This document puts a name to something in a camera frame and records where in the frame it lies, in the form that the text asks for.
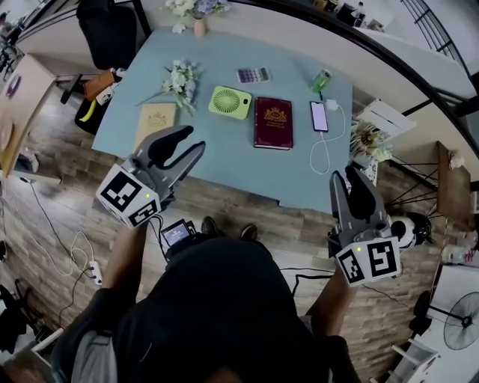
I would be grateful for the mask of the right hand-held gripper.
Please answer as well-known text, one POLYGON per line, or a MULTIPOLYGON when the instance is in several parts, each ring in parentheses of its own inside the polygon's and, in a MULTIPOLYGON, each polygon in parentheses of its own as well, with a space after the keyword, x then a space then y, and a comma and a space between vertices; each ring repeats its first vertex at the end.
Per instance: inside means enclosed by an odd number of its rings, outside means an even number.
POLYGON ((349 194, 338 171, 329 180, 336 220, 329 234, 329 255, 350 287, 395 278, 400 274, 400 249, 382 195, 359 169, 348 165, 345 172, 349 194))

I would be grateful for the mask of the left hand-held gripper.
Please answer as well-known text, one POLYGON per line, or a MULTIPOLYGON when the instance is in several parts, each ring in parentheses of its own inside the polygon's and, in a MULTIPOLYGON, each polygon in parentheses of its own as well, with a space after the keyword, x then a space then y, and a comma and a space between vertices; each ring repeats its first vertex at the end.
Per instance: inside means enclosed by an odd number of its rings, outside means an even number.
POLYGON ((174 200, 173 184, 183 180, 204 154, 206 143, 201 141, 164 166, 193 131, 192 126, 171 126, 149 134, 138 150, 110 169, 97 189, 97 199, 130 229, 159 215, 174 200))

